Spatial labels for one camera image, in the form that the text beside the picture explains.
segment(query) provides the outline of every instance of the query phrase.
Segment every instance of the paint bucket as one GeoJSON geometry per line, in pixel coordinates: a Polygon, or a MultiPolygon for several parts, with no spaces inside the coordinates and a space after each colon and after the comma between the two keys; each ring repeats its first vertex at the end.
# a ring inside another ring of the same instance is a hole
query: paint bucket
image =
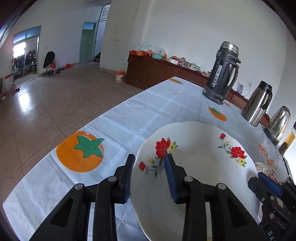
{"type": "Polygon", "coordinates": [[[116,82],[123,82],[124,81],[124,76],[125,76],[125,72],[120,71],[120,72],[116,72],[115,73],[115,80],[116,82]]]}

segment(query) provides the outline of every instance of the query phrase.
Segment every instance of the black thermos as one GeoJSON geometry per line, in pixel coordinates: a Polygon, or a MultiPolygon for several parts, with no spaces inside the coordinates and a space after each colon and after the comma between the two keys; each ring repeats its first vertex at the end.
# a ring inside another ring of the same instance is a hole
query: black thermos
{"type": "Polygon", "coordinates": [[[222,43],[216,54],[216,61],[207,85],[202,91],[204,96],[217,104],[223,104],[228,91],[237,79],[239,72],[239,66],[237,64],[241,63],[238,56],[239,49],[237,46],[227,41],[222,43]],[[228,85],[234,68],[235,73],[233,79],[230,85],[228,85]]]}

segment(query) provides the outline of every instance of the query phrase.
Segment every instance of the white label on thermos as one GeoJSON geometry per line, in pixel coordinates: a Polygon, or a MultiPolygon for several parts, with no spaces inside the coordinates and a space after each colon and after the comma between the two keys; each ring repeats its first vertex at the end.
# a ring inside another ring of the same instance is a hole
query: white label on thermos
{"type": "Polygon", "coordinates": [[[218,77],[219,77],[219,74],[220,74],[221,70],[222,70],[222,65],[219,65],[219,66],[218,66],[218,69],[217,69],[217,72],[216,72],[216,74],[215,74],[215,77],[214,77],[214,79],[213,79],[213,82],[212,82],[212,86],[213,86],[213,87],[215,87],[215,85],[217,84],[217,79],[218,79],[218,77]]]}

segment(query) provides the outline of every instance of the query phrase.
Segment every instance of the brown wooden cabinet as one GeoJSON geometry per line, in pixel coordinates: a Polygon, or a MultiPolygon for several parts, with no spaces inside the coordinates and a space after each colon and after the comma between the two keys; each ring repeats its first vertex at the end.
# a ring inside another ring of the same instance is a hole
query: brown wooden cabinet
{"type": "MultiPolygon", "coordinates": [[[[208,77],[196,71],[163,60],[135,55],[130,55],[128,58],[126,83],[129,85],[146,90],[174,76],[188,80],[201,87],[204,87],[208,81],[208,77]]],[[[241,110],[244,109],[248,102],[247,99],[233,89],[226,95],[226,100],[239,107],[241,110]]],[[[260,123],[266,126],[269,120],[269,116],[265,114],[260,123]]]]}

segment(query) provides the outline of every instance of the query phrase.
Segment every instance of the metal screw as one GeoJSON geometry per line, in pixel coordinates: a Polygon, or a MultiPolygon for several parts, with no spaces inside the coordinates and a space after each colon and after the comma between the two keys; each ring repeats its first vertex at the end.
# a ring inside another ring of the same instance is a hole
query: metal screw
{"type": "Polygon", "coordinates": [[[184,180],[187,181],[187,182],[192,182],[193,181],[193,177],[186,176],[186,177],[184,177],[184,180]]]}
{"type": "Polygon", "coordinates": [[[218,184],[218,188],[221,190],[225,190],[226,189],[226,185],[224,183],[219,183],[218,184]]]}
{"type": "Polygon", "coordinates": [[[116,176],[111,176],[111,177],[108,177],[108,181],[109,182],[115,182],[117,180],[117,177],[116,176]]]}
{"type": "Polygon", "coordinates": [[[83,184],[78,183],[78,184],[76,184],[76,185],[74,186],[74,188],[75,188],[76,190],[80,190],[80,189],[83,188],[83,184]]]}

